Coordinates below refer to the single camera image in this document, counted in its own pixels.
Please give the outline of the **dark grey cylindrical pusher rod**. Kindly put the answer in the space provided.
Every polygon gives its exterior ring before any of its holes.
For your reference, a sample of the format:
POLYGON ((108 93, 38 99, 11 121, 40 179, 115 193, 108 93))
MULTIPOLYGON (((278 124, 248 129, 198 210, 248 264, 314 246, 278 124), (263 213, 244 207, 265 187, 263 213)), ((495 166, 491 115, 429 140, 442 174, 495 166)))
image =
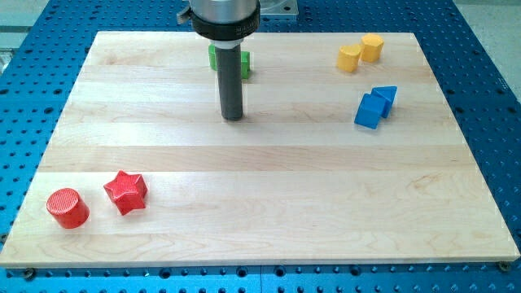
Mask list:
POLYGON ((215 49, 221 116, 228 121, 243 117, 241 39, 212 41, 215 49))

